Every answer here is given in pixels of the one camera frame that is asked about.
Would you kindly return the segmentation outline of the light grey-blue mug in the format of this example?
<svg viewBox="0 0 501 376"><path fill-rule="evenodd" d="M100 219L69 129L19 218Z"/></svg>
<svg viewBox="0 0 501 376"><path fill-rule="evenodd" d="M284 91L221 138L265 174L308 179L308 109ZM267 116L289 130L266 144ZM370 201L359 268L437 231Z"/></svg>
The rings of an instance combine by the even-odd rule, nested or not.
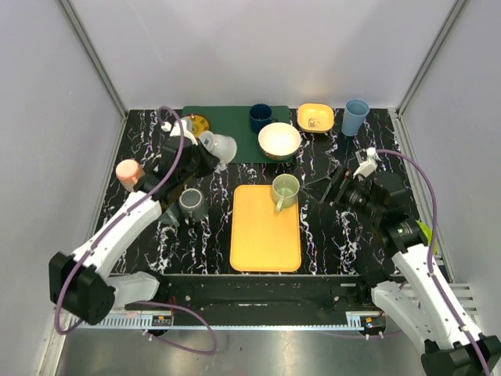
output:
<svg viewBox="0 0 501 376"><path fill-rule="evenodd" d="M200 133L198 139L211 155L219 159L219 163L216 166L217 171L226 170L228 164L237 154L237 143L231 136L204 131Z"/></svg>

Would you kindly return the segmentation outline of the pale green mug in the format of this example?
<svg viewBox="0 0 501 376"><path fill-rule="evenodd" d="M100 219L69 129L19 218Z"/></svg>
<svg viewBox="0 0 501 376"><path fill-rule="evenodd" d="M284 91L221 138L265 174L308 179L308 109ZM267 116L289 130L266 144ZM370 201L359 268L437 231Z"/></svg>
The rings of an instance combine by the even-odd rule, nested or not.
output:
<svg viewBox="0 0 501 376"><path fill-rule="evenodd" d="M301 184L294 175L282 174L274 178L272 200L277 212L290 208L296 203L300 187Z"/></svg>

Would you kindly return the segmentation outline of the dark grey mug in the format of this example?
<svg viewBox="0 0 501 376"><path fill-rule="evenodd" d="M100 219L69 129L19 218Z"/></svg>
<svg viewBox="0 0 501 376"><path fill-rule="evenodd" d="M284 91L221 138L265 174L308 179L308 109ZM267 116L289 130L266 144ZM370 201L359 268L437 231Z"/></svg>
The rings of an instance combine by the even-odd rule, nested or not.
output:
<svg viewBox="0 0 501 376"><path fill-rule="evenodd" d="M208 213L206 198L201 190L188 188L178 199L183 216L192 222L201 222Z"/></svg>

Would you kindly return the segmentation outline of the slate blue hexagonal mug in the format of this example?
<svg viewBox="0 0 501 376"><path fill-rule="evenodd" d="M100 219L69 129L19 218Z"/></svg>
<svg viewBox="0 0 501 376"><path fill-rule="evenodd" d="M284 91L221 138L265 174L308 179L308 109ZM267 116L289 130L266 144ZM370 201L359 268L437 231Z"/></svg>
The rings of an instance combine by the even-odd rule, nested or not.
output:
<svg viewBox="0 0 501 376"><path fill-rule="evenodd" d="M168 208L160 217L159 221L165 225L174 226L178 228L180 226L179 213L176 210L172 210L172 208Z"/></svg>

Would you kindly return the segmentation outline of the pink mug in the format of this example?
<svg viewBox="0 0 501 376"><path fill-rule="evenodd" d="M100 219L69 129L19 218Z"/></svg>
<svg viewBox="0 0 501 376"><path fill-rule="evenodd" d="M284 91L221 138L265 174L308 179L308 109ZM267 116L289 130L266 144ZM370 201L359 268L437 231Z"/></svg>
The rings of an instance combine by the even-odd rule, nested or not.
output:
<svg viewBox="0 0 501 376"><path fill-rule="evenodd" d="M133 192L135 184L145 175L145 172L139 162L133 159L126 159L117 165L115 174L121 185L128 192Z"/></svg>

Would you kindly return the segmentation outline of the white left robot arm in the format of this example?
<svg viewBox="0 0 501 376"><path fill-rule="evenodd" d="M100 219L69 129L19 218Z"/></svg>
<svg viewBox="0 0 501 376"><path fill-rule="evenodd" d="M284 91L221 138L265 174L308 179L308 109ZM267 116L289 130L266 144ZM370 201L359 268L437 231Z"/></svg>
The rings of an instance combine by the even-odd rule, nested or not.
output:
<svg viewBox="0 0 501 376"><path fill-rule="evenodd" d="M212 174L221 164L201 145L187 143L181 152L164 149L133 178L125 203L93 237L69 255L58 252L50 259L49 297L56 308L91 325L112 309L139 301L153 310L163 309L169 291L157 273L110 273L141 232L178 200L188 182Z"/></svg>

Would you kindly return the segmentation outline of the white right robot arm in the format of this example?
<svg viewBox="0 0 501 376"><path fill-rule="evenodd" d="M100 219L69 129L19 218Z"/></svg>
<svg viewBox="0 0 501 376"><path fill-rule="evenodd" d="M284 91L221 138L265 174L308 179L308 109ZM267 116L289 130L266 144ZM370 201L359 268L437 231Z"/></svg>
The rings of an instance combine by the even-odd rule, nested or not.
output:
<svg viewBox="0 0 501 376"><path fill-rule="evenodd" d="M385 255L413 289L409 299L388 273L361 275L355 300L364 310L382 309L420 353L428 375L488 375L500 359L500 340L483 334L467 314L428 251L418 222L405 208L406 189L399 175L359 178L347 168L306 183L302 191L319 204L365 216Z"/></svg>

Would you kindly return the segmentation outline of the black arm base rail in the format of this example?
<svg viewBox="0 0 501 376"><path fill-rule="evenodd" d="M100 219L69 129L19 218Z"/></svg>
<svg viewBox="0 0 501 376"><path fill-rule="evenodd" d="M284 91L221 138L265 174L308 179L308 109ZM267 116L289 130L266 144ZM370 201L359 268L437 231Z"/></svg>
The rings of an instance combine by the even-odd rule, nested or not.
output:
<svg viewBox="0 0 501 376"><path fill-rule="evenodd" d="M358 276L170 275L153 301L199 313L212 327L349 325L347 313L379 317Z"/></svg>

